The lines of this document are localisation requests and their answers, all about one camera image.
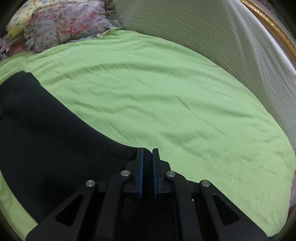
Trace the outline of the black pants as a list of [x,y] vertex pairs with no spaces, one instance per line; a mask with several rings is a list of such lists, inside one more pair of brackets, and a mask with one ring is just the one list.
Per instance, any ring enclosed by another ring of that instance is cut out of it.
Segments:
[[142,196],[125,192],[139,148],[86,124],[24,71],[1,84],[1,173],[37,222],[27,240],[200,240],[187,181],[154,196],[144,149]]

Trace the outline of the green bed sheet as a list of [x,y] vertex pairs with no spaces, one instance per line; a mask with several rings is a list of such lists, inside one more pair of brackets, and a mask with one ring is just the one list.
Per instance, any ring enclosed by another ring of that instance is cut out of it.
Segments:
[[170,41],[115,30],[101,39],[21,53],[19,71],[79,118],[122,144],[159,148],[187,179],[213,182],[272,236],[287,220],[295,154],[253,93],[204,56]]

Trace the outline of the white ribbed headboard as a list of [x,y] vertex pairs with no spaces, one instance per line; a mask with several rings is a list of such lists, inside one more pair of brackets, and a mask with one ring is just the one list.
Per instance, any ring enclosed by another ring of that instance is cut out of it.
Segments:
[[244,84],[295,145],[295,68],[240,1],[116,1],[126,30],[207,57]]

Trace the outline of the pink floral pillow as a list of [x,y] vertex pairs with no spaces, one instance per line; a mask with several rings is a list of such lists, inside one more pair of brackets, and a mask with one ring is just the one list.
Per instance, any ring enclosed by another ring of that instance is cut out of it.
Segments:
[[23,34],[27,52],[38,54],[121,28],[112,1],[58,1],[34,10]]

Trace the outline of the gold framed painting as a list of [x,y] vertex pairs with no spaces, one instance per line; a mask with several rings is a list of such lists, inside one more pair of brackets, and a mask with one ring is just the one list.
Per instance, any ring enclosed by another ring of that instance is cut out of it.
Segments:
[[284,29],[271,17],[264,9],[258,6],[253,1],[240,1],[243,3],[259,20],[263,20],[275,34],[281,39],[287,47],[288,52],[295,58],[295,44],[292,39],[286,34]]

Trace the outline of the yellow dotted pillow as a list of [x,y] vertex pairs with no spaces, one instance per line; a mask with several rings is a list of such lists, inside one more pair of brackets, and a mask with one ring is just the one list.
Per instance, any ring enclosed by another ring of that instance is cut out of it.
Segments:
[[86,1],[63,1],[63,0],[29,0],[26,1],[19,10],[11,18],[8,25],[8,38],[12,40],[17,35],[23,32],[25,23],[31,18],[33,12],[36,9],[40,9],[47,6],[52,6],[55,4],[67,4],[67,3],[82,3]]

